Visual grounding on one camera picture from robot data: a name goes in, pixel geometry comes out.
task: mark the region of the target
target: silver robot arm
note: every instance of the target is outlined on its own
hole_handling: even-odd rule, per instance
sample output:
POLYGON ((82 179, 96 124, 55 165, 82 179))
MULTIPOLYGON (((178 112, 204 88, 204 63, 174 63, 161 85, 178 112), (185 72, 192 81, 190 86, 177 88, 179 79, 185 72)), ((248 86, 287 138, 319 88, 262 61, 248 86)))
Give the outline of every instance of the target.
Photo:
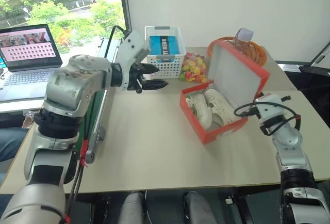
POLYGON ((109 87, 159 89, 164 81, 147 81, 143 74, 158 69, 141 63, 149 46, 137 32, 121 44, 115 63, 106 58, 77 55, 49 79, 43 108, 35 115, 36 129, 24 165, 27 185, 10 200, 1 224, 65 223, 63 185, 76 173, 74 147, 79 126, 93 94, 109 87))
POLYGON ((265 135, 272 136, 281 173, 282 223, 329 224, 329 208, 322 191, 317 188, 312 168, 301 148, 303 137, 299 131, 300 116, 294 113, 292 119, 297 120, 293 128, 284 117, 285 106, 279 106, 290 99, 290 96, 281 99, 278 95, 267 94, 257 98, 250 105, 253 107, 239 116, 257 115, 260 129, 265 135))

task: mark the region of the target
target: red shoe box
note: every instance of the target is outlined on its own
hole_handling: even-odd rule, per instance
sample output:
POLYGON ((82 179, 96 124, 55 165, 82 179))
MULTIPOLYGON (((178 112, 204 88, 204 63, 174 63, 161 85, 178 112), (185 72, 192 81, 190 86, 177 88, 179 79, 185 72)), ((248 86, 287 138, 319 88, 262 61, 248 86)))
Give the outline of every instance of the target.
POLYGON ((269 75, 268 71, 225 42, 218 41, 213 45, 208 74, 210 81, 182 90, 180 97, 181 109, 203 144, 239 130, 248 119, 241 118, 208 132, 187 105, 186 94, 201 93, 207 88, 213 88, 220 92, 235 109, 243 104, 253 102, 260 95, 269 75))

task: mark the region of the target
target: white plastic basket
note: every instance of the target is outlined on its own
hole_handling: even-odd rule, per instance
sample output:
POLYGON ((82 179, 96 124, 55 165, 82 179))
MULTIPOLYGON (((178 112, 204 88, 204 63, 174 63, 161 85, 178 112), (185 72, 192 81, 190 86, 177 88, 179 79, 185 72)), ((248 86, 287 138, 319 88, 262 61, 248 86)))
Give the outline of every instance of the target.
POLYGON ((148 43, 150 43, 150 36, 175 36, 180 53, 178 55, 147 55, 147 63, 151 63, 159 69, 159 72, 150 74, 150 78, 179 78, 186 55, 186 47, 180 28, 177 26, 146 26, 144 31, 145 40, 148 43), (173 62, 163 62, 164 59, 173 59, 173 62))

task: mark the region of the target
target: laptop screen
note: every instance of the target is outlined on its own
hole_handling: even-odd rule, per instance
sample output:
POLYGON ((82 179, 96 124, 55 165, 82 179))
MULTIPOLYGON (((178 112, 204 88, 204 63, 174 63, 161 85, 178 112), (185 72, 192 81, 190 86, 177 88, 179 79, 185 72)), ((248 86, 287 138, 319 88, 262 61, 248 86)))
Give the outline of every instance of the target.
POLYGON ((0 30, 0 57, 9 71, 49 68, 62 64, 47 25, 0 30))

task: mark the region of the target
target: orange basket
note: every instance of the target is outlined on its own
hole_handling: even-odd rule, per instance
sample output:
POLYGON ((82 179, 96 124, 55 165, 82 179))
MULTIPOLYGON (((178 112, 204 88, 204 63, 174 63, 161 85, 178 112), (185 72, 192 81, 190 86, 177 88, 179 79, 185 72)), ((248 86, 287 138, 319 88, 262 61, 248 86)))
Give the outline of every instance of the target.
MULTIPOLYGON (((212 47, 215 42, 217 41, 225 41, 231 46, 234 47, 235 44, 235 37, 222 37, 215 41, 213 41, 207 49, 208 56, 211 58, 212 55, 212 47)), ((245 42, 240 45, 240 51, 246 55, 249 59, 253 60, 255 63, 259 64, 260 66, 265 65, 267 60, 267 55, 265 51, 256 43, 254 42, 245 42)))

